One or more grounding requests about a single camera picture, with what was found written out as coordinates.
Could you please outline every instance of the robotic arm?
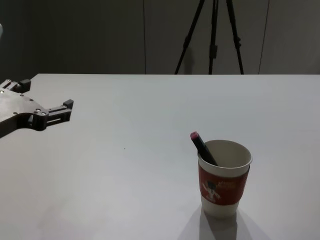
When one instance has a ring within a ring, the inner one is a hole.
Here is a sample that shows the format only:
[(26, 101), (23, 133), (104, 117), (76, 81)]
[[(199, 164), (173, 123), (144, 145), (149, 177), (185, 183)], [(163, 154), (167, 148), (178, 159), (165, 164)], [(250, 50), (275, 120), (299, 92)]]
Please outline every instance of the robotic arm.
[(23, 93), (30, 90), (29, 79), (15, 82), (6, 80), (0, 84), (0, 138), (17, 129), (43, 131), (48, 126), (70, 120), (73, 100), (61, 106), (45, 109)]

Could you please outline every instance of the black tripod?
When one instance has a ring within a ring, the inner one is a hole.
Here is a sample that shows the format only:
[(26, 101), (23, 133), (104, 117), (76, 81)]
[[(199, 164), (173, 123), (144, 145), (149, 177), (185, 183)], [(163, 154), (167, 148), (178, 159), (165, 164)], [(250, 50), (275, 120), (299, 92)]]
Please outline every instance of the black tripod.
[[(184, 43), (183, 43), (183, 50), (178, 62), (178, 65), (176, 66), (174, 74), (178, 74), (181, 63), (184, 59), (186, 50), (189, 46), (189, 43), (192, 38), (192, 34), (194, 33), (198, 18), (200, 16), (202, 7), (204, 6), (205, 0), (200, 0), (199, 5), (196, 9), (194, 18), (192, 20), (192, 24), (190, 27), (190, 30), (188, 32), (188, 35), (185, 37)], [(218, 5), (219, 5), (219, 0), (213, 0), (213, 7), (212, 7), (212, 19), (211, 19), (211, 42), (210, 42), (210, 49), (209, 49), (209, 74), (212, 74), (212, 67), (213, 67), (213, 62), (214, 59), (217, 58), (217, 50), (218, 46), (216, 45), (216, 33), (217, 33), (217, 19), (218, 19)], [(239, 62), (239, 67), (240, 67), (240, 72), (241, 74), (244, 74), (244, 68), (242, 66), (242, 60), (241, 60), (241, 54), (240, 54), (240, 38), (238, 37), (237, 33), (237, 27), (236, 27), (236, 17), (235, 17), (235, 11), (234, 11), (234, 5), (232, 3), (232, 0), (226, 0), (226, 6), (228, 8), (228, 14), (229, 14), (229, 19), (231, 23), (231, 28), (232, 28), (232, 34), (233, 34), (233, 42), (234, 46), (236, 49), (236, 54), (238, 57), (238, 62)]]

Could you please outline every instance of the white table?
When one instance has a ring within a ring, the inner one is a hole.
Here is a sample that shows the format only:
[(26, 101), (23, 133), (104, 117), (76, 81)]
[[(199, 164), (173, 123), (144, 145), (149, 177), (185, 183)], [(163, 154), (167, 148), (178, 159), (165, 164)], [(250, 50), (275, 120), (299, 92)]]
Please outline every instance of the white table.
[[(0, 139), (1, 240), (320, 239), (320, 76), (40, 74), (26, 95), (74, 110)], [(236, 219), (201, 212), (195, 130), (253, 154)]]

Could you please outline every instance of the white paper cup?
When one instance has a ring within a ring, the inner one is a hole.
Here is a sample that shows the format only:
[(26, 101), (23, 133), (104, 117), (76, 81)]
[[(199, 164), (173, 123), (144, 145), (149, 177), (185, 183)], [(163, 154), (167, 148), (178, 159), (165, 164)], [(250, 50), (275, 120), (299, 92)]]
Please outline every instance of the white paper cup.
[(227, 140), (205, 143), (218, 166), (198, 154), (199, 185), (204, 212), (216, 218), (236, 213), (253, 160), (247, 148)]

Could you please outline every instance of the marker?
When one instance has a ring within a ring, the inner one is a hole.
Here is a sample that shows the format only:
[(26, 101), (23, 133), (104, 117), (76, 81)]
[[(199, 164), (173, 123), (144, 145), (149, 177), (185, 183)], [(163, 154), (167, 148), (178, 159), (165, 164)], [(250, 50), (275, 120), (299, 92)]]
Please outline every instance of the marker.
[(198, 150), (199, 155), (203, 160), (205, 160), (207, 163), (218, 166), (216, 160), (214, 157), (211, 155), (209, 149), (205, 145), (204, 141), (202, 141), (199, 133), (196, 131), (192, 132), (190, 134), (190, 138), (192, 142), (194, 143), (196, 149)]

